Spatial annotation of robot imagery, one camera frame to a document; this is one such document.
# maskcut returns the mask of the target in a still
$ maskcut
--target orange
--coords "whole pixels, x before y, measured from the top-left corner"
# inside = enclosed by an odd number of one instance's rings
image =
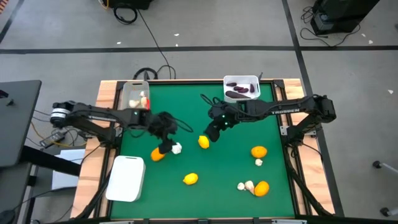
[[[251,149],[251,155],[254,158],[261,159],[267,154],[267,149],[263,146],[256,146]]]
[[[161,154],[161,153],[159,152],[159,148],[157,147],[156,149],[154,149],[154,150],[151,152],[150,158],[151,158],[153,161],[157,162],[157,161],[163,159],[163,158],[165,157],[165,155],[166,155],[166,154]]]
[[[259,184],[254,188],[254,195],[257,197],[262,197],[266,195],[269,191],[269,184],[265,181],[260,181]]]

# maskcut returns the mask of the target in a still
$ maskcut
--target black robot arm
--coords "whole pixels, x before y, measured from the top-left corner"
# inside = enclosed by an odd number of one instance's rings
[[[139,108],[127,108],[124,110],[112,110],[67,101],[54,103],[50,122],[55,128],[73,126],[98,138],[101,144],[109,147],[119,147],[116,130],[103,128],[91,120],[111,121],[119,123],[126,129],[142,129],[162,140],[159,151],[162,154],[171,151],[175,142],[168,138],[169,134],[175,134],[177,123],[173,116],[167,112],[152,114],[150,110]]]
[[[296,100],[265,102],[262,100],[245,100],[227,103],[213,98],[211,102],[205,95],[201,97],[212,105],[208,115],[213,121],[205,130],[211,141],[220,137],[220,131],[239,124],[240,122],[256,122],[269,115],[287,113],[308,113],[308,116],[296,126],[287,129],[287,144],[302,141],[304,134],[313,130],[320,123],[329,123],[336,119],[333,102],[326,96],[312,95]]]

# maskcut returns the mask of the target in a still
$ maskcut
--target table leg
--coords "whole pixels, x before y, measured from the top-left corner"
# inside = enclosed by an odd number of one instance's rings
[[[21,154],[22,162],[31,162],[37,166],[53,169],[65,174],[79,176],[80,165],[66,159],[47,154],[40,150],[24,146]]]

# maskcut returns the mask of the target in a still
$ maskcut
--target concrete floor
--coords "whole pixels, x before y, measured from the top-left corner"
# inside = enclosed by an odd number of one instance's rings
[[[18,1],[23,0],[10,0],[0,15],[0,29]],[[264,78],[301,78],[293,48],[297,46],[290,36],[283,1],[155,0],[142,14],[161,47],[287,46],[285,50],[165,52],[177,71],[177,78],[222,78],[260,72],[264,72]],[[295,31],[299,33],[306,26],[300,21],[301,10],[311,6],[314,0],[287,2]],[[397,12],[397,1],[380,0],[362,21],[362,29],[343,45],[398,45],[398,30],[394,27],[398,23]],[[133,25],[124,26],[110,10],[104,11],[97,0],[24,0],[14,15],[0,43],[0,52],[1,49],[155,47],[140,18]],[[333,44],[341,38],[341,34],[331,35],[328,41]],[[301,46],[322,46],[318,41],[300,37],[298,42]],[[371,163],[381,160],[398,167],[395,156],[398,121],[394,116],[398,107],[398,51],[325,49],[304,51],[302,55],[313,92],[328,95],[336,106],[337,120],[323,127],[345,215],[384,218],[379,213],[381,207],[398,206],[395,194],[398,178],[387,170],[373,169]],[[37,109],[48,113],[55,101],[94,103],[101,80],[129,79],[142,67],[158,68],[164,63],[155,50],[0,54],[0,81],[42,80]],[[164,70],[160,77],[167,78],[168,73]],[[36,123],[39,131],[51,132],[49,124]],[[28,136],[39,141],[33,132]],[[72,201],[73,194],[41,198],[36,203],[34,218],[54,221]],[[388,219],[398,220],[398,216]]]

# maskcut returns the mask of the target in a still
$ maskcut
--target green table surface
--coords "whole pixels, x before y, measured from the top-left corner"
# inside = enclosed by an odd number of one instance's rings
[[[150,153],[160,143],[145,133],[140,138],[124,134],[121,155],[138,156],[146,164],[144,183],[139,200],[113,202],[112,219],[122,218],[237,218],[293,217],[292,198],[287,179],[279,127],[275,116],[256,123],[241,123],[221,132],[217,142],[208,149],[198,145],[198,137],[211,121],[210,105],[201,98],[223,98],[220,84],[151,85],[153,113],[167,111],[187,122],[194,130],[178,129],[172,138],[182,145],[181,154],[166,154],[159,162]],[[270,84],[261,84],[260,99],[272,101]],[[268,154],[263,165],[254,164],[254,146],[264,146]],[[195,185],[185,185],[185,175],[199,176]],[[256,185],[265,180],[270,185],[264,197],[239,191],[240,182],[251,180]]]

